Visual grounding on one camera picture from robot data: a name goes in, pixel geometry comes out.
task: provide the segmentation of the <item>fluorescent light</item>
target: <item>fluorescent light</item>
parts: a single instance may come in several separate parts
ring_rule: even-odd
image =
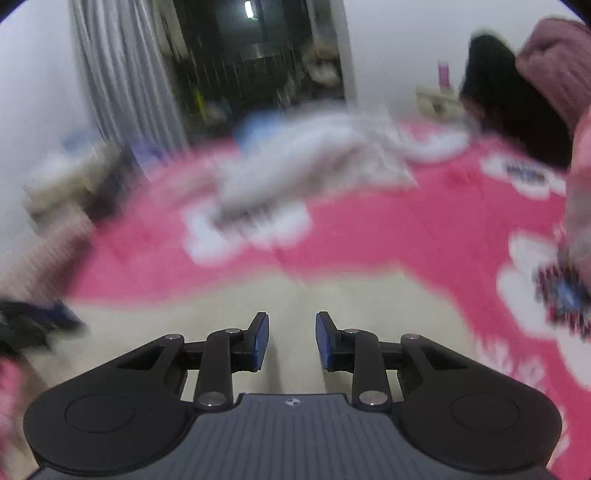
[[[255,13],[252,11],[252,4],[250,0],[244,2],[244,10],[246,10],[246,16],[248,18],[255,18]]]

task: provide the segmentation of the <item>person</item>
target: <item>person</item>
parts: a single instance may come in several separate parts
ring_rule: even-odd
[[[474,36],[460,101],[483,127],[516,140],[535,159],[567,168],[572,149],[569,129],[546,98],[523,78],[515,61],[515,54],[498,37]]]

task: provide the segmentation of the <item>gray ribbed panel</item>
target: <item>gray ribbed panel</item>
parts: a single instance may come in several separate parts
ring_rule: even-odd
[[[199,417],[176,450],[118,480],[550,480],[543,469],[483,476],[415,450],[382,414],[344,395],[245,395],[233,410]],[[31,480],[73,480],[49,469]]]

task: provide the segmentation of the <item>white wall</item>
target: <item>white wall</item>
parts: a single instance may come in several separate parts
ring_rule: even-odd
[[[90,124],[71,32],[68,0],[27,0],[0,24],[0,255],[28,173]]]
[[[437,87],[438,60],[449,62],[460,86],[474,30],[493,29],[519,47],[540,18],[575,18],[559,0],[333,0],[333,15],[341,1],[357,101],[396,115],[415,112],[417,84]]]

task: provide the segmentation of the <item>gray curtain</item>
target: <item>gray curtain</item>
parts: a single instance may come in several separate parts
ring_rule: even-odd
[[[167,150],[187,145],[149,0],[72,0],[75,39],[101,135],[143,136]]]

